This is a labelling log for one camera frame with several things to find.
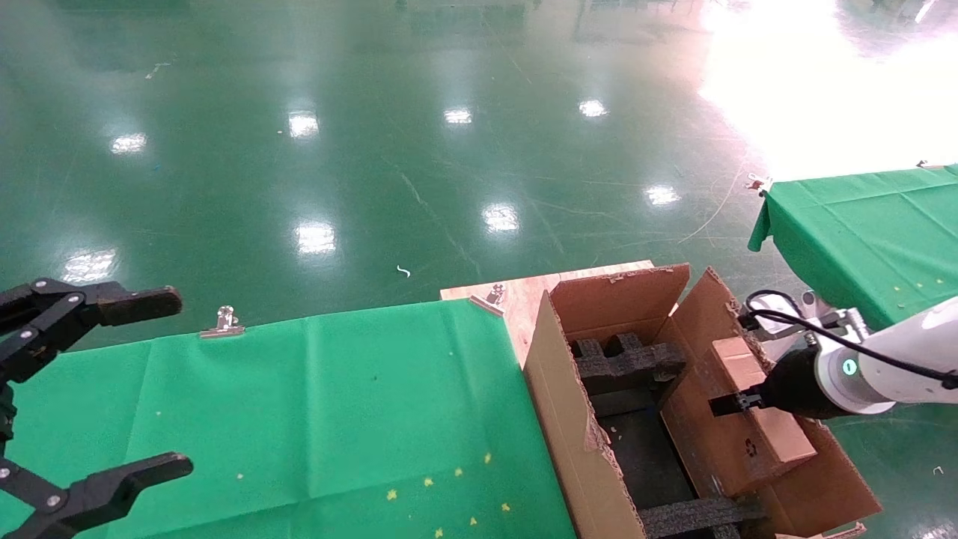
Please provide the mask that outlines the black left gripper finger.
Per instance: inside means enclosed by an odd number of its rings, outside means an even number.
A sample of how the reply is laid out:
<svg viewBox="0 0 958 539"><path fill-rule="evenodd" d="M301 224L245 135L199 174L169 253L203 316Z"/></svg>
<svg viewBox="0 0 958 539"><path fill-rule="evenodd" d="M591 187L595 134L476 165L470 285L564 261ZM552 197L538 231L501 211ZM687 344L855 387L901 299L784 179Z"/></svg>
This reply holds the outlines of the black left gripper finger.
<svg viewBox="0 0 958 539"><path fill-rule="evenodd" d="M194 463L185 454L169 451L91 474L64 489L9 458L2 458L1 464L2 490L33 508L23 524L4 538L74 538L129 515L147 488L194 471Z"/></svg>
<svg viewBox="0 0 958 539"><path fill-rule="evenodd" d="M26 383L99 326L181 313L174 287L130 291L116 281L72 285L39 278L1 296L1 381Z"/></svg>

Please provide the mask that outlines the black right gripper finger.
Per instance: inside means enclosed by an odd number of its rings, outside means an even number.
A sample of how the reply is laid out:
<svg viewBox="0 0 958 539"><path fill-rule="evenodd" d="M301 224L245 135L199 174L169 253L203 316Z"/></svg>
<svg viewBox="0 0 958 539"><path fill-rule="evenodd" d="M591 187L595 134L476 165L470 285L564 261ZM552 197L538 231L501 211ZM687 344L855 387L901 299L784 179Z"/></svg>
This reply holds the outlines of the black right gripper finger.
<svg viewBox="0 0 958 539"><path fill-rule="evenodd" d="M753 409L753 407L763 409L766 407L766 404L759 392L743 390L743 392L735 392L732 393L732 395L723 395L709 399L709 407L712 416L723 417L745 413L747 410Z"/></svg>

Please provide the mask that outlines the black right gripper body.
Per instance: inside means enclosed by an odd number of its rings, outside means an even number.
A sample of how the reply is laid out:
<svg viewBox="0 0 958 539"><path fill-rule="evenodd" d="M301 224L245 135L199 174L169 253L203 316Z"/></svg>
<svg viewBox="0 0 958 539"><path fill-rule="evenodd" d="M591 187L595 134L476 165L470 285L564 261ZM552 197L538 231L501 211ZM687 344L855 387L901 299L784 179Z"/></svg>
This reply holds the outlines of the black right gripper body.
<svg viewBox="0 0 958 539"><path fill-rule="evenodd" d="M807 346L781 356L760 384L763 407L805 418L831 418L832 402L817 381L820 348Z"/></svg>

